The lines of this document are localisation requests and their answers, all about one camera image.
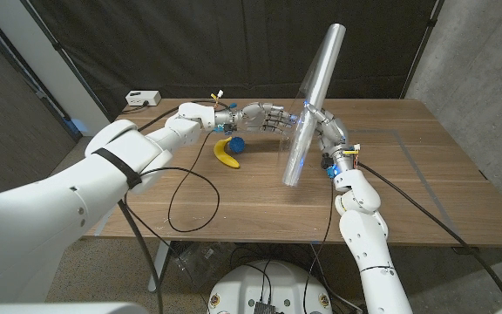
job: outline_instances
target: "transparent plastic tube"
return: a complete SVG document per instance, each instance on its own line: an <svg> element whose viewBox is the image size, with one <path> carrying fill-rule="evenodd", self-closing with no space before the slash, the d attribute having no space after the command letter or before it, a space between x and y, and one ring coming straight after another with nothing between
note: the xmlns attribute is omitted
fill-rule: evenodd
<svg viewBox="0 0 502 314"><path fill-rule="evenodd" d="M305 101L318 110L322 108L322 102L327 95L345 32L346 28L340 24L332 24L329 27L300 87L300 91L305 94ZM316 123L314 114L304 107L297 122L288 163L282 177L282 182L288 186L297 186Z"/></svg>

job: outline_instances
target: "black wire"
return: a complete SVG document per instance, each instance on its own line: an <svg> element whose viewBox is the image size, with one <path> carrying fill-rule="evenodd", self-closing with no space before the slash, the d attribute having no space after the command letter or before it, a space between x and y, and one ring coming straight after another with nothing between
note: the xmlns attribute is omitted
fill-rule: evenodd
<svg viewBox="0 0 502 314"><path fill-rule="evenodd" d="M215 100L213 99L196 99L196 100L193 100L192 102L194 103L199 103L199 102L204 102L204 103L216 103ZM218 102L218 105L221 105L221 106L224 106L226 109L229 109L229 106L224 104L223 102ZM143 131L144 129L148 128L149 126L153 125L154 123L156 123L158 120L166 117L168 114L170 113L173 113L175 112L176 110L178 110L180 107L179 106L176 106L175 108L172 108L168 111L166 111L165 113L162 113L161 115L159 115L158 117L152 119L150 122L146 123L145 125L141 126L139 128L139 132L140 131Z"/></svg>
<svg viewBox="0 0 502 314"><path fill-rule="evenodd" d="M478 262L485 269L485 271L487 271L487 273L489 274L489 276L493 279L493 281L495 282L495 284L497 284L497 287L499 288L499 290L501 290L501 293L502 293L502 281L499 278L499 276L497 276L497 274L491 268L491 266L489 266L484 261L484 259L479 255L479 253L476 250L474 250L468 243L466 243L466 241L464 241L460 237L460 235L457 235L454 231L452 231L449 227L447 227L444 223L442 223L437 217L435 217L430 212L428 212L427 209L425 209L424 207L422 207L421 205L419 205L416 201L414 201L411 197L409 197L402 189L400 189L399 187L397 187L396 185L394 185L394 183L388 181L385 177L383 177L382 175L380 175L377 171L371 169L370 167L365 166L360 161L358 161L357 164L360 167L364 168L365 170L371 172L377 178L381 179L384 183L388 184L391 188L394 188L401 196L403 196L406 200L408 200L415 207L417 207L417 209L421 210L422 213L424 213L425 215L427 215L428 217L430 217L437 225L439 225L439 227L441 227L442 229L444 229L444 231L446 231L456 241L458 241L460 244L462 244L462 246L465 247L468 250L468 252L470 254L472 254L476 258L476 260L478 260Z"/></svg>
<svg viewBox="0 0 502 314"><path fill-rule="evenodd" d="M236 262L239 264L239 263L240 263L240 261L241 261L242 259L244 259L244 258L254 258L253 260L247 261L247 262L245 262L245 263L250 263L250 262L255 261L255 260L264 259L264 257L263 257L263 256L241 256L240 258L238 258L238 259L237 259L237 261L236 261Z"/></svg>
<svg viewBox="0 0 502 314"><path fill-rule="evenodd" d="M200 157L200 153L202 153L202 149L205 147L205 144L207 143L207 140L208 140L208 137L210 136L210 134L212 134L214 131L211 131L207 134L207 137L205 138L205 140L202 142L202 145L200 146L200 150L199 150L199 153L197 154L197 158L195 158L195 162L193 163L193 165L189 168L189 171L191 172L193 170L193 168L195 167L195 165L197 164L197 161L199 161L199 157ZM208 223L210 223L213 218L214 218L214 215L216 215L216 212L218 212L218 205L220 205L220 194L218 194L218 190L216 190L216 194L218 194L218 204L216 205L216 211L214 211L214 214L213 216L210 218L210 220L208 222L206 222L204 225L202 225L201 227L198 227L197 229L190 229L190 230L181 230L181 229L177 229L176 227L173 226L172 224L172 219L170 219L170 214L172 213L172 205L173 205L173 199L175 198L175 195L178 193L178 191L180 190L181 188L181 185L183 184L183 182L185 181L185 179L187 179L187 176L189 176L190 172L187 172L187 174L185 175L185 177L183 177L183 179L181 180L180 184L178 185L178 187L175 189L175 191L173 192L173 195L172 195L172 200L170 201L170 206L168 207L167 209L167 222L170 224L170 227L172 227L172 229L174 229L175 231L178 231L178 232L192 232L192 231L196 231L196 230L199 230L199 229L202 229L204 228L205 226L208 225Z"/></svg>
<svg viewBox="0 0 502 314"><path fill-rule="evenodd" d="M267 267L270 264L270 261L272 261L272 258L269 258L267 261L267 264L265 265L265 268L262 272L262 286L261 286L261 302L262 302L262 292L265 289L265 275L267 275Z"/></svg>
<svg viewBox="0 0 502 314"><path fill-rule="evenodd" d="M136 108L133 108L133 109L129 109L129 110L124 110L121 112L121 114L131 114L131 113L135 113L141 109L144 109L144 108L147 108L148 107L148 100L145 100L145 102L143 102L143 105L142 106L138 106Z"/></svg>
<svg viewBox="0 0 502 314"><path fill-rule="evenodd" d="M192 174L192 175L196 175L199 178L201 178L202 180L206 181L214 189L214 192L216 193L216 209L214 210L213 215L202 226L197 227L195 229L190 229L190 230L179 230L179 229L176 229L174 226L172 226L172 224L170 223L170 226L172 226L172 228L174 230L178 231L178 232L193 232L193 231L197 231L197 230L205 228L214 219L214 217L216 216L216 214L218 214L218 207L220 206L220 192L218 192L218 188L216 188L216 186L209 179L207 179L206 177L204 177L203 175L197 174L197 173L195 173L195 172L193 172L191 170L188 170L188 169L185 169L185 168L182 168L182 167L160 167L160 168L156 168L156 169L145 171L144 173L140 174L140 176L143 176L143 175L146 175L146 174L150 174L150 173L153 173L153 172L157 172L157 171L163 171L163 170L179 170L179 171L187 172L187 173Z"/></svg>
<svg viewBox="0 0 502 314"><path fill-rule="evenodd" d="M255 266L253 266L253 265L243 264L242 266L249 266L251 268L259 270L262 273L262 275L264 275L267 278L267 280L268 280L268 304L270 304L270 301L272 300L272 284L270 283L270 278L268 277L267 273L262 271L261 269L255 267Z"/></svg>
<svg viewBox="0 0 502 314"><path fill-rule="evenodd" d="M137 214L135 214L134 211L132 211L131 207L127 204L127 195L124 196L123 202L127 206L127 210L129 211L129 213L132 216L134 216L135 219L137 219L140 223L142 223L142 225L145 226L145 228L147 228L148 231L150 231L153 235L155 235L157 238L159 238L162 241L162 243L164 243L178 258L180 257L178 252L175 249L173 249L172 246L166 242L166 240L164 240L161 236L159 236L156 232L154 232L154 230L152 228L150 228L150 226L147 225L146 222L143 222L143 220L140 219L140 217Z"/></svg>
<svg viewBox="0 0 502 314"><path fill-rule="evenodd" d="M189 268L183 263L183 261L181 261L180 254L178 253L178 251L173 249L172 246L166 242L166 240L164 240L161 236L159 236L156 232L154 232L154 230L152 228L150 228L150 226L148 226L142 219L140 219L140 217L137 214L135 214L134 211L132 211L131 207L129 207L129 204L127 204L127 195L125 195L125 197L124 197L124 203L127 207L127 210L129 210L129 213L131 215L133 215L140 223L142 223L143 226L145 226L145 228L148 229L148 231L150 231L153 235L158 237L162 241L162 243L164 243L169 248L169 250L171 250L177 256L178 261L183 266L183 269L186 270L187 274L189 275L189 279L191 280L191 284L193 285L193 287L195 287L195 281L193 280L193 276L191 276L191 271L189 271ZM205 300L205 298L202 296L202 294L200 292L199 292L199 296L202 299L202 302L205 303L205 306L207 307L208 313L210 313L210 310L208 309L207 300Z"/></svg>
<svg viewBox="0 0 502 314"><path fill-rule="evenodd" d="M140 234L139 227L137 227L137 223L131 217L129 210L127 210L127 206L123 201L118 201L119 208L121 208L121 212L125 216L126 220L129 222L129 226L131 227L132 232L135 234L137 241L139 242L140 248L143 250L143 254L145 255L146 262L151 269L151 274L153 275L154 284L156 285L156 297L158 298L158 313L162 313L162 290L161 290L161 281L159 280L158 272L156 271L156 267L154 267L153 257L150 255L150 251L146 246L145 239Z"/></svg>
<svg viewBox="0 0 502 314"><path fill-rule="evenodd" d="M168 111L166 111L165 113L162 113L161 115L159 115L158 117L152 119L150 122L146 123L145 125L141 126L139 128L139 132L143 131L144 129L148 128L149 126L153 125L154 123L156 123L158 120L166 117L168 114L170 113L173 113L175 112L176 110L178 110L180 107L179 106L176 106Z"/></svg>
<svg viewBox="0 0 502 314"><path fill-rule="evenodd" d="M246 247L237 247L235 248L233 251L232 251L232 254L230 254L230 269L233 270L234 269L234 265L232 263L232 261L234 260L234 254L235 252L238 250L238 249L246 249L248 251L250 251L251 253L255 254L256 256L260 256L261 254L260 253L257 253L256 251L253 251L252 249L250 248L246 248Z"/></svg>
<svg viewBox="0 0 502 314"><path fill-rule="evenodd" d="M332 207L334 206L334 195L335 190L332 188L332 181L330 182L330 213L329 213L329 224L327 225L327 231L324 233L324 238L322 239L321 248L319 251L315 253L315 259L311 263L311 267L309 268L309 273L307 274L307 280L305 281L305 288L303 289L303 312L307 314L307 310L305 310L305 297L307 296L307 286L309 284L309 277L311 276L311 271L313 270L313 266L315 266L315 262L318 261L319 255L321 254L322 247L324 243L327 241L327 237L329 236L330 223L332 222Z"/></svg>
<svg viewBox="0 0 502 314"><path fill-rule="evenodd" d="M204 103L210 103L210 104L218 104L220 106L223 106L226 109L230 108L230 106L224 104L223 102L216 101L214 99L196 99L196 100L191 100L191 102L193 102L193 103L200 103L200 102L202 103L202 102L204 102Z"/></svg>
<svg viewBox="0 0 502 314"><path fill-rule="evenodd" d="M319 270L321 271L321 278L324 281L325 288L327 289L327 291L329 292L329 294L332 294L333 297L336 297L338 300L340 300L340 302L342 302L346 306L354 307L355 311L359 311L360 313L363 313L363 311L360 310L355 304L353 304L350 301L344 299L343 297L340 297L338 294L336 294L336 292L334 292L332 290L332 288L330 288L329 283L327 282L327 277L324 275L324 271L322 270L322 265L321 265L321 260L319 260L319 255L315 251L315 248L313 247L313 245L312 244L310 244L310 245L311 245L311 250L313 250L313 254L315 254L315 257L318 260L317 264L319 265Z"/></svg>

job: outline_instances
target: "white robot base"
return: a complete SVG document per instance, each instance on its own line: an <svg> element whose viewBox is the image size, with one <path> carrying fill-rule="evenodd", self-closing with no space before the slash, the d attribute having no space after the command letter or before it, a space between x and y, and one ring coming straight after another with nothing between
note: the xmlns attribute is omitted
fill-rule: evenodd
<svg viewBox="0 0 502 314"><path fill-rule="evenodd" d="M210 313L253 314L257 313L303 313L303 291L307 271L291 263L281 261L254 261L248 267L242 265L225 275L213 288L208 299ZM263 270L270 279L264 278ZM314 277L309 277L305 307L310 314L330 314L332 307L329 294Z"/></svg>

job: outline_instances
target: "blue ball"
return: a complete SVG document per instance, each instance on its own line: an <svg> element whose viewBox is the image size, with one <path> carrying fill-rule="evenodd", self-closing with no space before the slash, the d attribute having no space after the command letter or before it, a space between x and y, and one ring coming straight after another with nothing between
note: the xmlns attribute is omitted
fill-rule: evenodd
<svg viewBox="0 0 502 314"><path fill-rule="evenodd" d="M229 142L229 147L232 152L239 154L245 148L245 141L241 137L233 137Z"/></svg>

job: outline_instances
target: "wooden table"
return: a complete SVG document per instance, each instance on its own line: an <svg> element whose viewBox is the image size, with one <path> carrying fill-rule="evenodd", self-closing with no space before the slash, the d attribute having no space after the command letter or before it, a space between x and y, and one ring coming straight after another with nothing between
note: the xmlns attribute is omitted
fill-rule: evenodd
<svg viewBox="0 0 502 314"><path fill-rule="evenodd" d="M301 111L293 99L224 99L242 108L252 101L269 101ZM142 126L186 99L162 99L151 107L119 119ZM360 161L397 184L469 243L502 247L502 196L478 171L470 158L417 100L327 99L323 106L341 118L353 143L361 143ZM163 127L166 119L149 127ZM316 140L311 144L297 188L282 184L286 165L279 154L280 135L241 134L245 151L235 158L240 169L221 164L213 154L223 134L212 134L194 171L205 175L220 191L218 215L205 228L178 233L167 222L168 204L185 173L170 171L143 195L130 195L132 209L154 230L169 240L230 242L319 242L329 221L331 181L320 167ZM205 138L183 147L173 162L191 167ZM439 226L424 216L392 188L364 171L381 195L380 208L389 225L394 245L457 245ZM216 194L204 182L189 176L176 195L172 223L180 229L200 226L213 213ZM340 243L340 216L334 208L328 242ZM152 236L141 228L144 236ZM133 237L119 210L114 210L87 236Z"/></svg>

